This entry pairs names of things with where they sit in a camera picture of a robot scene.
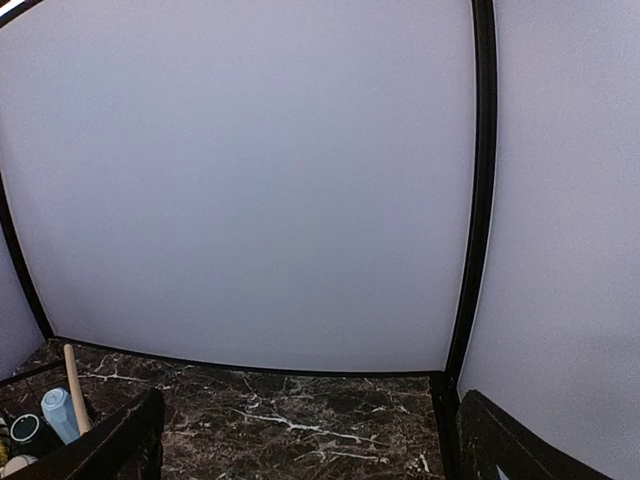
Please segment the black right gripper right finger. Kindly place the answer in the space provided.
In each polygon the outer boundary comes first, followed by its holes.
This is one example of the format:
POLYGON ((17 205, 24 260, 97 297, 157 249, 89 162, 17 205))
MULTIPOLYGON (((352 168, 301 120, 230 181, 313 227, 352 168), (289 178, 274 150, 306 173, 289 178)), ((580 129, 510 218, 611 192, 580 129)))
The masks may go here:
POLYGON ((461 479, 608 477, 548 444, 477 390, 457 412, 461 479))

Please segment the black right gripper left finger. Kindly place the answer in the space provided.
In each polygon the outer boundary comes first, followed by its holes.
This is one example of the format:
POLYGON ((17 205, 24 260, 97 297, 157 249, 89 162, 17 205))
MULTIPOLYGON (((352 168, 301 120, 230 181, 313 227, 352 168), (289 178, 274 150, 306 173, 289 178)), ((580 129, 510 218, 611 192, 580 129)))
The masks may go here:
POLYGON ((165 402, 149 389, 65 445, 44 417, 50 451, 42 457, 19 454, 10 428, 1 432, 3 479, 159 479, 163 465, 165 402))

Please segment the light blue faceted mug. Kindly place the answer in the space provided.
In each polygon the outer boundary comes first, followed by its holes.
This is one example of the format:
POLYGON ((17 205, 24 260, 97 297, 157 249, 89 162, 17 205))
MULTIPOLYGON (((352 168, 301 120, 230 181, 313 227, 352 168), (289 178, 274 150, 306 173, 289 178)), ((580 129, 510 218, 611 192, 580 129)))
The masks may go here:
POLYGON ((41 399, 41 409, 45 420, 68 445, 80 438, 80 431, 71 395, 61 387, 47 391, 41 399))

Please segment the dark green mug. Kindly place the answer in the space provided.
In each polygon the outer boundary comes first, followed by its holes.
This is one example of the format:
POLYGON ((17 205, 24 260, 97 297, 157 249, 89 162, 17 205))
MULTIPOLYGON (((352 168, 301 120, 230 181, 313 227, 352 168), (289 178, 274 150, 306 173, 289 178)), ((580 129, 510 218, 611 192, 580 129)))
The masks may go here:
POLYGON ((19 454, 42 458, 50 451, 47 432, 35 414, 17 417, 11 425, 10 437, 19 454))

